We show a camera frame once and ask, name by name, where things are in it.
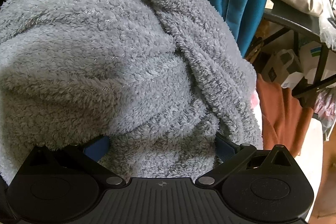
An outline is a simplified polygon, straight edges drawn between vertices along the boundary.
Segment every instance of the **clear plastic bag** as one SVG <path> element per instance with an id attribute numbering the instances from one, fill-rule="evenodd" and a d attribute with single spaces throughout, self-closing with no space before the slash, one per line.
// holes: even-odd
<path id="1" fill-rule="evenodd" d="M 329 140 L 336 121 L 336 88 L 319 92 L 315 101 L 314 112 L 319 116 L 325 140 Z"/>
<path id="2" fill-rule="evenodd" d="M 323 0 L 323 12 L 319 17 L 320 40 L 334 51 L 336 50 L 336 28 L 328 18 L 335 19 L 329 0 Z"/>

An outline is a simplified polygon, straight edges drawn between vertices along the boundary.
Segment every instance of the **brown cloth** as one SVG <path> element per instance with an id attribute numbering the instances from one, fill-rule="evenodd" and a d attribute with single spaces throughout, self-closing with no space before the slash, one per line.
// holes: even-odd
<path id="1" fill-rule="evenodd" d="M 257 76 L 257 93 L 262 112 L 264 149 L 271 150 L 274 145 L 283 144 L 293 157 L 297 156 L 305 140 L 313 109 L 302 108 L 290 89 L 265 82 L 260 74 Z"/>

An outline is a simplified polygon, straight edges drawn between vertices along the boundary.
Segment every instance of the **black table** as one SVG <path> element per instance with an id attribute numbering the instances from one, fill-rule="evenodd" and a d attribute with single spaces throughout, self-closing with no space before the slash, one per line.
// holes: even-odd
<path id="1" fill-rule="evenodd" d="M 320 27 L 319 19 L 302 13 L 293 7 L 287 5 L 281 0 L 271 0 L 274 3 L 273 9 L 264 10 L 263 18 L 270 22 L 274 22 L 283 28 L 276 33 L 270 35 L 264 40 L 264 45 L 272 42 L 281 35 L 287 33 L 290 30 L 294 31 L 294 52 L 298 55 L 299 33 L 319 42 L 321 46 L 320 59 L 316 70 L 314 83 L 305 88 L 300 88 L 297 85 L 293 89 L 293 96 L 296 98 L 303 97 L 310 92 L 317 92 L 320 89 L 324 89 L 327 86 L 336 82 L 336 75 L 330 76 L 324 80 L 321 80 L 328 58 L 329 49 L 325 43 L 320 41 Z"/>

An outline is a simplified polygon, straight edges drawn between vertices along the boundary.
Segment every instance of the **metal rivet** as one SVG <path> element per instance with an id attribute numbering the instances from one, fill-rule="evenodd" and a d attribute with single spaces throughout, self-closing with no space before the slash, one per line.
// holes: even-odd
<path id="1" fill-rule="evenodd" d="M 199 183 L 202 183 L 204 185 L 211 185 L 213 183 L 215 183 L 215 179 L 212 177 L 201 177 L 198 179 Z"/>
<path id="2" fill-rule="evenodd" d="M 106 179 L 106 183 L 110 185 L 118 185 L 123 182 L 123 179 L 120 177 L 109 177 Z"/>

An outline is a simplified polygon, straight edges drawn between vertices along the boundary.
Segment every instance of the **gray fluffy blanket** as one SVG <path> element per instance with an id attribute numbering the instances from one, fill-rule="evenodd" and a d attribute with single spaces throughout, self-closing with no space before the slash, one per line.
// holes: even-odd
<path id="1" fill-rule="evenodd" d="M 220 128 L 262 148 L 256 75 L 207 0 L 8 0 L 0 10 L 0 173 L 34 145 L 109 135 L 126 179 L 213 167 Z"/>

